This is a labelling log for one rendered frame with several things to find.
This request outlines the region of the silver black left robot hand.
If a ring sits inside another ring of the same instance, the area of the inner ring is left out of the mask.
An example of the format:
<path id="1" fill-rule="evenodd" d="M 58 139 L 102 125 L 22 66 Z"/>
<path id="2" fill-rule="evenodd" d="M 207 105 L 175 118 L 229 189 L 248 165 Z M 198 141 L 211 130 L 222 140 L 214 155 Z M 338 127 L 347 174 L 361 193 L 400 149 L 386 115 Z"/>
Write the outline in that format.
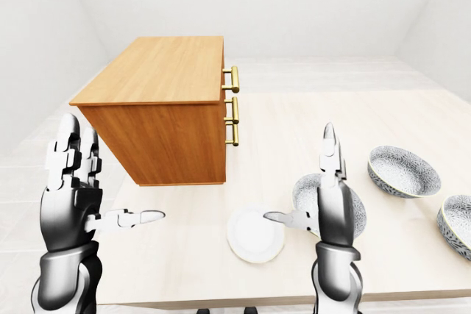
<path id="1" fill-rule="evenodd" d="M 98 135 L 80 132 L 77 118 L 66 113 L 57 137 L 48 147 L 46 189 L 40 205 L 40 228 L 48 251 L 74 249 L 90 243 L 96 230 L 129 229 L 165 217 L 159 210 L 131 213 L 126 209 L 100 214 L 103 190 L 96 175 L 102 170 Z"/>

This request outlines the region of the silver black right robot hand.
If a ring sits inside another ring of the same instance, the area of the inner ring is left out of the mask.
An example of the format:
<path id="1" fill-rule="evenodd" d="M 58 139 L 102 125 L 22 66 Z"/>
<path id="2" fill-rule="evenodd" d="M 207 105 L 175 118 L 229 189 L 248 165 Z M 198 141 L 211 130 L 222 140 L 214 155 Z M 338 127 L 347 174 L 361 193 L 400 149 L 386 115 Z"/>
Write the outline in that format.
<path id="1" fill-rule="evenodd" d="M 293 210 L 290 213 L 271 211 L 264 218 L 295 229 L 310 230 L 319 226 L 319 236 L 325 243 L 351 246 L 354 240 L 355 215 L 347 179 L 346 164 L 341 153 L 341 144 L 331 122 L 323 133 L 322 151 L 319 155 L 322 170 L 320 186 L 317 188 L 318 216 Z"/>

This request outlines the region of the black white patterned bowl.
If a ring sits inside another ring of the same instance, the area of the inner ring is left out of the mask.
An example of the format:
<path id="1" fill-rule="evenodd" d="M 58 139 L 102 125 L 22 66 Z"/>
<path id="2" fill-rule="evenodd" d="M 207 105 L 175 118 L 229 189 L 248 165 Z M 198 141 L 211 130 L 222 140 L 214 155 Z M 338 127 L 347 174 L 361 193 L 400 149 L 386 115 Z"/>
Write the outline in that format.
<path id="1" fill-rule="evenodd" d="M 395 146 L 371 150 L 367 170 L 381 190 L 405 199 L 432 196 L 441 188 L 441 179 L 430 164 Z"/>
<path id="2" fill-rule="evenodd" d="M 316 226 L 311 230 L 319 237 L 317 188 L 320 186 L 321 174 L 308 174 L 301 177 L 294 185 L 292 204 L 295 210 L 307 211 L 316 219 Z M 360 236 L 366 228 L 366 209 L 358 194 L 350 189 L 355 213 L 354 238 Z"/>
<path id="3" fill-rule="evenodd" d="M 471 196 L 447 197 L 442 202 L 436 220 L 447 244 L 471 261 Z"/>

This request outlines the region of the wooden cabinet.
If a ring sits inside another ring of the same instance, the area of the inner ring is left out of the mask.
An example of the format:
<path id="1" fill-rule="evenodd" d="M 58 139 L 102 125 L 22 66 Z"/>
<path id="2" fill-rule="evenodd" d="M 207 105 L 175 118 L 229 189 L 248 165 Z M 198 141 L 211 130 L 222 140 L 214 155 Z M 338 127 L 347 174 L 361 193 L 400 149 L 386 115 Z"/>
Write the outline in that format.
<path id="1" fill-rule="evenodd" d="M 136 184 L 221 184 L 223 66 L 220 36 L 141 37 L 71 103 Z"/>

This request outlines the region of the white plate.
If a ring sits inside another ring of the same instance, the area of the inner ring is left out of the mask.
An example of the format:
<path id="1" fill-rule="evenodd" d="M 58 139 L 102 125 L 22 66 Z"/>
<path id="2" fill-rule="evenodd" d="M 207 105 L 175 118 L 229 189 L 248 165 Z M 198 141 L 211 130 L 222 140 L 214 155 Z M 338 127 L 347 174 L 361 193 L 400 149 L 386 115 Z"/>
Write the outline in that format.
<path id="1" fill-rule="evenodd" d="M 267 263 L 281 252 L 285 231 L 281 223 L 264 218 L 269 208 L 247 204 L 227 222 L 227 241 L 235 255 L 248 263 Z"/>

